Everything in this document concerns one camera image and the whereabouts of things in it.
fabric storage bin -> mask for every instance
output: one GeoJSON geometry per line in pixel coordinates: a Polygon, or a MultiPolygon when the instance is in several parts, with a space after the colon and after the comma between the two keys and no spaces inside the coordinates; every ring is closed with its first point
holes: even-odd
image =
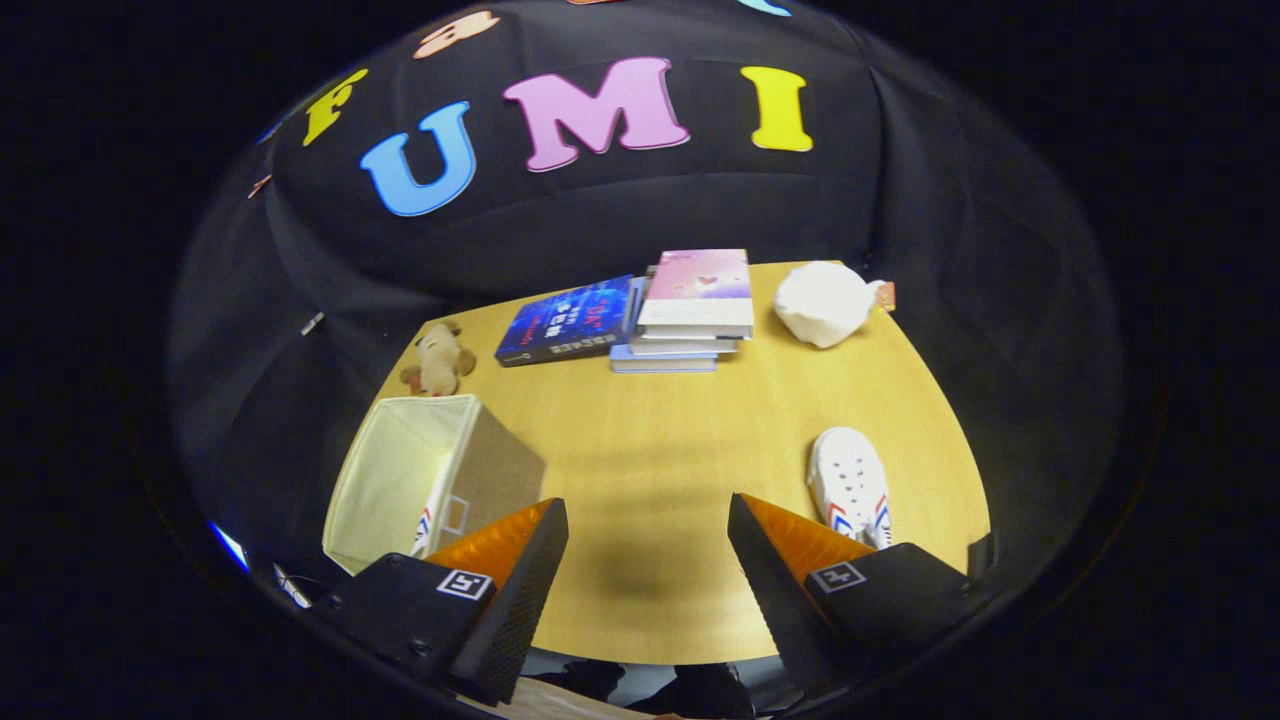
{"type": "Polygon", "coordinates": [[[352,575],[425,557],[538,502],[545,469],[474,395],[381,400],[334,484],[324,552],[352,575]]]}

table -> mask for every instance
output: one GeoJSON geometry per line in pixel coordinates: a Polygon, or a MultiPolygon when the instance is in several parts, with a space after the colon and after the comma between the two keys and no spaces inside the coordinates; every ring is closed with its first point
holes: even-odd
{"type": "MultiPolygon", "coordinates": [[[[895,539],[966,570],[969,543],[991,525],[951,406],[883,311],[827,350],[795,340],[772,300],[803,264],[751,265],[755,340],[713,373],[618,374],[607,356],[498,365],[493,352],[520,306],[554,293],[447,318],[479,357],[458,392],[547,460],[543,497],[563,497],[568,511],[535,647],[659,665],[776,655],[726,534],[730,497],[746,492],[819,520],[805,471],[814,438],[833,425],[876,446],[895,539]]],[[[407,396],[399,373],[415,364],[410,345],[376,400],[407,396]]]]}

letter m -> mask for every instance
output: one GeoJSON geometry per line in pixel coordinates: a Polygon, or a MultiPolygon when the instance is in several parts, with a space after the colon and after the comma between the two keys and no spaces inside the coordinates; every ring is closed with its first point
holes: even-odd
{"type": "Polygon", "coordinates": [[[689,131],[676,122],[667,96],[664,58],[627,58],[609,67],[595,97],[558,74],[531,77],[508,87],[502,96],[520,102],[529,123],[534,154],[525,165],[543,173],[577,160],[579,150],[564,142],[559,126],[572,132],[595,154],[609,149],[618,117],[627,129],[618,138],[630,150],[654,150],[689,141],[689,131]]]}

stuffed animal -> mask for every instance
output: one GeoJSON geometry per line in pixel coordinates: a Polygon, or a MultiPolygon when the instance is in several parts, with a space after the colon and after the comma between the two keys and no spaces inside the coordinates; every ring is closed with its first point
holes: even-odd
{"type": "Polygon", "coordinates": [[[468,375],[476,366],[474,352],[458,345],[457,323],[444,320],[431,325],[413,345],[419,364],[401,370],[401,382],[408,383],[410,395],[440,397],[458,391],[458,377],[468,375]]]}

blue letter u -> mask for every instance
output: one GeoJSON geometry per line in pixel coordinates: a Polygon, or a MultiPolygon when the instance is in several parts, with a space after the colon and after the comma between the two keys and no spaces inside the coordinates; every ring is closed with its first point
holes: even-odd
{"type": "Polygon", "coordinates": [[[406,218],[425,215],[462,195],[471,184],[476,174],[476,154],[462,124],[462,114],[470,106],[465,100],[445,105],[422,118],[417,126],[422,132],[435,133],[444,158],[444,172],[433,183],[419,184],[408,169],[403,152],[408,133],[388,137],[360,159],[360,167],[372,176],[374,188],[388,210],[406,218]]]}

